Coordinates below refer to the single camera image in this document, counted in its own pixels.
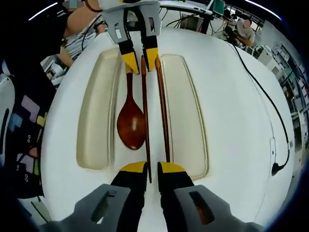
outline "white table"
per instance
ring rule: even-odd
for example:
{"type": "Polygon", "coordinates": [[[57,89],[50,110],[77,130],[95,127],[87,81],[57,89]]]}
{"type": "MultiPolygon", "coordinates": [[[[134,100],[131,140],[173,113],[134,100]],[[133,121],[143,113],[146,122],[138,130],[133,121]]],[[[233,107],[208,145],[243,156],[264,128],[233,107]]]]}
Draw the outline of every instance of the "white table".
{"type": "MultiPolygon", "coordinates": [[[[142,54],[139,33],[131,33],[137,56],[142,54]]],[[[114,45],[106,33],[100,34],[79,56],[60,85],[46,121],[42,144],[42,186],[47,207],[54,220],[73,212],[75,203],[113,176],[83,170],[76,162],[76,137],[79,113],[90,74],[98,58],[114,45]]],[[[286,167],[274,177],[270,170],[272,129],[277,158],[285,162],[286,142],[279,118],[271,103],[246,73],[233,49],[224,41],[204,34],[162,28],[158,37],[159,54],[184,57],[192,76],[204,120],[209,172],[195,181],[203,184],[230,204],[231,212],[243,221],[267,224],[285,199],[293,171],[294,151],[286,167]]],[[[239,50],[248,69],[273,99],[286,125],[289,140],[294,131],[289,107],[275,76],[259,61],[239,50]]],[[[165,160],[164,140],[155,72],[147,74],[150,148],[153,184],[147,186],[145,207],[139,231],[166,231],[157,190],[156,162],[165,160]]],[[[134,82],[134,94],[140,96],[140,84],[134,82]]],[[[115,115],[125,98],[117,100],[115,115]]],[[[123,145],[115,156],[132,153],[123,145]]],[[[114,164],[145,160],[145,152],[129,159],[123,156],[114,164]]]]}

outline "chopsticks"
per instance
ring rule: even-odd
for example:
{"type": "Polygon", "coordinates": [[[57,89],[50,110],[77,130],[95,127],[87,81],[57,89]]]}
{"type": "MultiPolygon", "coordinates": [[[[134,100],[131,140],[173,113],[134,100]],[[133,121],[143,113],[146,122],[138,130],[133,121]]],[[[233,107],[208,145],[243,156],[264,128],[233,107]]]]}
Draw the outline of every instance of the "chopsticks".
{"type": "Polygon", "coordinates": [[[162,123],[163,123],[166,162],[170,162],[168,116],[167,116],[166,102],[165,102],[163,75],[162,75],[161,62],[160,62],[159,56],[157,56],[155,59],[155,69],[156,69],[158,85],[159,85],[159,95],[160,95],[160,103],[161,103],[161,114],[162,114],[162,123]]]}
{"type": "Polygon", "coordinates": [[[149,182],[152,182],[151,177],[151,163],[150,163],[150,146],[149,146],[149,124],[148,124],[148,106],[147,106],[147,88],[146,88],[146,63],[144,56],[141,56],[141,86],[142,86],[142,95],[143,95],[143,111],[146,121],[146,156],[147,156],[147,166],[149,174],[149,182]]]}

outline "bracelet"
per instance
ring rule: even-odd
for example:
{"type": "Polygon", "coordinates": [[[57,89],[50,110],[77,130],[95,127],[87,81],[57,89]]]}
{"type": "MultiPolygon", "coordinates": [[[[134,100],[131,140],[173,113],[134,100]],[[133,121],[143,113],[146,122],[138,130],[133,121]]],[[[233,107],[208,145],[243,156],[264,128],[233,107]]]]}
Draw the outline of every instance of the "bracelet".
{"type": "Polygon", "coordinates": [[[101,10],[95,10],[95,9],[93,9],[93,8],[89,5],[88,0],[85,0],[85,4],[86,4],[87,8],[88,8],[89,10],[91,10],[92,12],[101,13],[101,12],[103,11],[102,9],[101,9],[101,10]]]}

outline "ceiling light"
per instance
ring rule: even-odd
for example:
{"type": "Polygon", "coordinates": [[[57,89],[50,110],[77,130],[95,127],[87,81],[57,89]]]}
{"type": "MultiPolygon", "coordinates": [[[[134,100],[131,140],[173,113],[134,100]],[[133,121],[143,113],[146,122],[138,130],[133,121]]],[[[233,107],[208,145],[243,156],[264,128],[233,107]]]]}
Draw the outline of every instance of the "ceiling light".
{"type": "Polygon", "coordinates": [[[33,20],[36,16],[38,16],[39,14],[41,14],[42,12],[46,11],[47,9],[56,6],[58,4],[58,2],[55,2],[54,4],[51,4],[50,6],[44,8],[43,10],[37,12],[34,16],[32,16],[30,19],[28,19],[28,21],[33,20]]]}
{"type": "Polygon", "coordinates": [[[272,15],[276,16],[278,19],[280,19],[280,20],[282,21],[282,19],[281,19],[278,15],[276,15],[275,13],[273,13],[271,10],[265,8],[264,6],[261,6],[261,5],[255,3],[255,2],[253,2],[253,1],[250,1],[250,0],[245,0],[245,1],[248,2],[248,3],[251,3],[251,4],[255,5],[255,6],[258,6],[258,7],[262,8],[263,10],[265,10],[265,11],[271,13],[272,15]]]}

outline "wooden chopstick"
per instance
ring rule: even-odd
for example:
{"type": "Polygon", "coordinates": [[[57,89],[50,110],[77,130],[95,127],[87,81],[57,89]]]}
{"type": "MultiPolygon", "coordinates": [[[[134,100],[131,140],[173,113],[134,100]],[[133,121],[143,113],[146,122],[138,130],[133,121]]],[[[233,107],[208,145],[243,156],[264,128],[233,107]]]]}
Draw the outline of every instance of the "wooden chopstick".
{"type": "Polygon", "coordinates": [[[150,146],[149,146],[149,124],[148,124],[148,106],[147,106],[147,88],[146,88],[146,63],[144,56],[141,56],[141,86],[142,86],[142,95],[143,95],[143,111],[146,121],[146,155],[147,155],[147,166],[149,174],[149,182],[152,182],[151,177],[151,163],[150,163],[150,146]]]}
{"type": "Polygon", "coordinates": [[[155,69],[156,69],[158,85],[159,85],[159,95],[160,95],[160,103],[161,103],[161,114],[162,114],[162,123],[163,123],[166,162],[170,162],[168,116],[167,116],[166,102],[165,102],[163,75],[162,75],[161,62],[160,62],[159,56],[157,56],[155,59],[155,69]]]}

